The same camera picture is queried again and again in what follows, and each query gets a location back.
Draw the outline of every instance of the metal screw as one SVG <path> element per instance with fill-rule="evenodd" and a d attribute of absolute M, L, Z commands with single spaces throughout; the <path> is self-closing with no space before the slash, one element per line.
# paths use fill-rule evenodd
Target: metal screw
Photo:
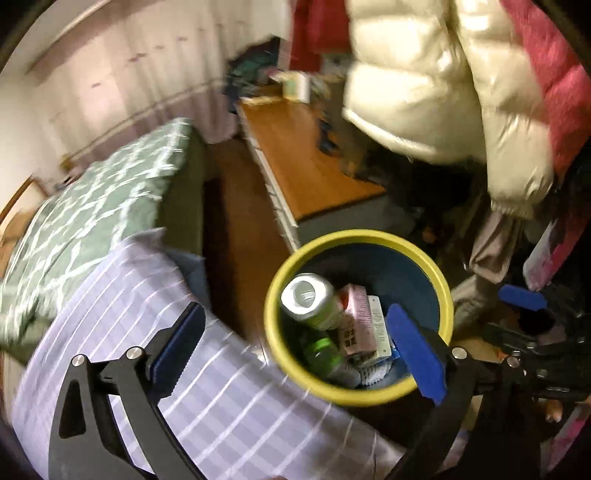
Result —
<path fill-rule="evenodd" d="M 72 365 L 74 365 L 75 367 L 79 367 L 84 363 L 84 360 L 84 355 L 76 355 L 72 359 Z"/>
<path fill-rule="evenodd" d="M 519 366 L 519 359 L 515 358 L 514 356 L 508 356 L 507 365 L 509 365 L 511 368 L 517 368 Z"/>
<path fill-rule="evenodd" d="M 468 356 L 468 352 L 466 352 L 461 346 L 457 346 L 452 350 L 452 355 L 458 360 L 464 360 Z"/>
<path fill-rule="evenodd" d="M 130 360 L 135 360 L 136 358 L 139 358 L 142 355 L 142 353 L 144 353 L 144 351 L 141 347 L 133 346 L 125 352 L 125 356 Z"/>

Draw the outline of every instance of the wall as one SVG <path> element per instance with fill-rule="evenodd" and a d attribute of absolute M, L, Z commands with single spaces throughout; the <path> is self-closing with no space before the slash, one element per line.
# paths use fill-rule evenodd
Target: wall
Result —
<path fill-rule="evenodd" d="M 30 86 L 21 75 L 0 74 L 0 206 L 30 175 L 59 181 L 59 159 L 37 121 Z"/>
<path fill-rule="evenodd" d="M 289 38 L 291 34 L 290 0 L 251 0 L 254 40 L 269 35 Z"/>

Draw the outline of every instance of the pink box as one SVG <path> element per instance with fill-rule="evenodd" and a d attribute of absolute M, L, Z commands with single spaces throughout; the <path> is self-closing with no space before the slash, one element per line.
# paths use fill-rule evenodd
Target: pink box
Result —
<path fill-rule="evenodd" d="M 344 356 L 375 352 L 374 323 L 365 287 L 348 284 L 339 297 L 345 313 L 339 327 L 339 348 Z"/>

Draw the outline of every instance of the yellow trash can rim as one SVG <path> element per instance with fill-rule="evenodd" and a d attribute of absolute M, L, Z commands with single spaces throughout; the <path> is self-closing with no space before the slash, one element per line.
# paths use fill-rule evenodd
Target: yellow trash can rim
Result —
<path fill-rule="evenodd" d="M 304 369 L 293 357 L 281 337 L 280 302 L 283 288 L 295 273 L 313 256 L 338 245 L 367 243 L 382 245 L 396 250 L 413 260 L 430 280 L 439 303 L 439 336 L 449 344 L 453 331 L 453 303 L 449 286 L 439 267 L 412 243 L 376 230 L 343 230 L 321 236 L 296 250 L 280 267 L 267 291 L 265 299 L 264 325 L 267 341 L 273 357 L 281 369 L 300 387 L 310 390 L 314 395 L 338 405 L 368 407 L 387 403 L 400 398 L 417 388 L 412 376 L 396 384 L 379 390 L 349 390 L 330 385 Z"/>

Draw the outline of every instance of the blue object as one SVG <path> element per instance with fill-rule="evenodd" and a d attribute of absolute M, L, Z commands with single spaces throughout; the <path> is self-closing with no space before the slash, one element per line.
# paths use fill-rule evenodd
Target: blue object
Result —
<path fill-rule="evenodd" d="M 417 264 L 400 252 L 375 244 L 338 245 L 310 258 L 298 273 L 316 273 L 337 288 L 347 283 L 363 285 L 368 295 L 379 297 L 384 316 L 388 306 L 398 303 L 421 327 L 439 330 L 439 301 L 433 285 Z M 285 312 L 280 315 L 284 339 L 300 358 L 297 339 L 301 327 Z M 397 359 L 386 378 L 372 388 L 389 387 L 409 374 L 406 363 Z"/>
<path fill-rule="evenodd" d="M 181 318 L 177 320 L 177 323 L 180 321 L 180 324 L 175 323 L 172 327 L 178 328 L 175 329 L 151 365 L 151 391 L 159 398 L 167 397 L 173 392 L 185 365 L 205 331 L 205 310 L 198 303 L 192 305 L 190 311 L 185 310 Z"/>
<path fill-rule="evenodd" d="M 441 404 L 447 394 L 445 366 L 398 303 L 388 309 L 386 328 L 423 397 Z"/>
<path fill-rule="evenodd" d="M 548 306 L 546 297 L 537 291 L 529 291 L 527 288 L 515 285 L 503 285 L 499 290 L 499 298 L 505 303 L 515 305 L 527 310 L 543 310 Z"/>

